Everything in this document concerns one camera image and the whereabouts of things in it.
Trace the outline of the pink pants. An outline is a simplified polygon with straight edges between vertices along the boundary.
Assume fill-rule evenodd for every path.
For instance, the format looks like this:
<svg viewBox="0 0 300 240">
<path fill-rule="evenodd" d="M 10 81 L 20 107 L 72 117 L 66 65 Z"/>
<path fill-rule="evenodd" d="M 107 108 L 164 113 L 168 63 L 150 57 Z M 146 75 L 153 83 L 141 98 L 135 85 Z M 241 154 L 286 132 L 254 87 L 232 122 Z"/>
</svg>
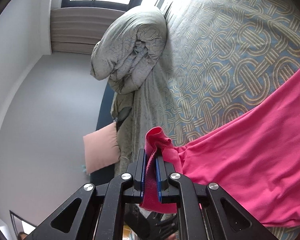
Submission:
<svg viewBox="0 0 300 240">
<path fill-rule="evenodd" d="M 174 204 L 159 202 L 157 149 L 194 183 L 220 185 L 264 226 L 300 226 L 300 69 L 257 107 L 184 146 L 161 127 L 147 132 L 141 207 L 175 213 Z"/>
</svg>

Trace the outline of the pink pillow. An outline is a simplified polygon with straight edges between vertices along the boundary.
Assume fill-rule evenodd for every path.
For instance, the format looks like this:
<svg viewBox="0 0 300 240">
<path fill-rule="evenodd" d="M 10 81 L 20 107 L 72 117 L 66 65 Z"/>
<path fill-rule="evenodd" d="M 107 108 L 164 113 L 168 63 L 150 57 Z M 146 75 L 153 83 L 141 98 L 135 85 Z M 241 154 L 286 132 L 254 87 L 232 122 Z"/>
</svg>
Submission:
<svg viewBox="0 0 300 240">
<path fill-rule="evenodd" d="M 116 122 L 83 137 L 85 166 L 91 174 L 120 160 Z"/>
</svg>

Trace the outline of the rolled grey patterned duvet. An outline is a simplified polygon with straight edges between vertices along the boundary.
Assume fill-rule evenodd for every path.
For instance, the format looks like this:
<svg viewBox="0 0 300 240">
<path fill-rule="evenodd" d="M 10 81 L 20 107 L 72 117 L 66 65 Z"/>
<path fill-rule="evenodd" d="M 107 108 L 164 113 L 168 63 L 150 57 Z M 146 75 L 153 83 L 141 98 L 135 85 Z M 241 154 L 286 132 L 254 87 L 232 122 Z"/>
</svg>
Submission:
<svg viewBox="0 0 300 240">
<path fill-rule="evenodd" d="M 158 7 L 139 5 L 117 18 L 94 46 L 90 74 L 118 94 L 138 90 L 165 48 L 167 25 Z"/>
</svg>

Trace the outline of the patterned blue beige bedspread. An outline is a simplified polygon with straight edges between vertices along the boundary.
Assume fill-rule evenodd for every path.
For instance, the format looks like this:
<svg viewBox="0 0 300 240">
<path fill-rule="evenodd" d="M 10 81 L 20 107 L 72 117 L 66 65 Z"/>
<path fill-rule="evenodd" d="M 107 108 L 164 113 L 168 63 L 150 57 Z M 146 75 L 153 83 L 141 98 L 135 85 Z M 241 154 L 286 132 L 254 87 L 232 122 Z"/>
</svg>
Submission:
<svg viewBox="0 0 300 240">
<path fill-rule="evenodd" d="M 165 0 L 162 10 L 162 57 L 112 108 L 132 108 L 117 135 L 116 174 L 136 161 L 150 129 L 184 146 L 257 107 L 300 69 L 300 12 L 291 0 Z M 300 233 L 268 228 L 278 239 Z"/>
</svg>

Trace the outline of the beige curtain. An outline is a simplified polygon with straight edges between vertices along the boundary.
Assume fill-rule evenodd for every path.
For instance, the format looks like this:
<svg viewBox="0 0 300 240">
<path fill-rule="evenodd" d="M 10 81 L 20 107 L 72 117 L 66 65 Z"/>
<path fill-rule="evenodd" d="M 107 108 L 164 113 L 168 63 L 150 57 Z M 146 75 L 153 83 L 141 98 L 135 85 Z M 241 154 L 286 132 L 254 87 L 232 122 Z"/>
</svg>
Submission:
<svg viewBox="0 0 300 240">
<path fill-rule="evenodd" d="M 90 55 L 109 26 L 123 14 L 119 10 L 95 7 L 51 10 L 52 51 Z"/>
</svg>

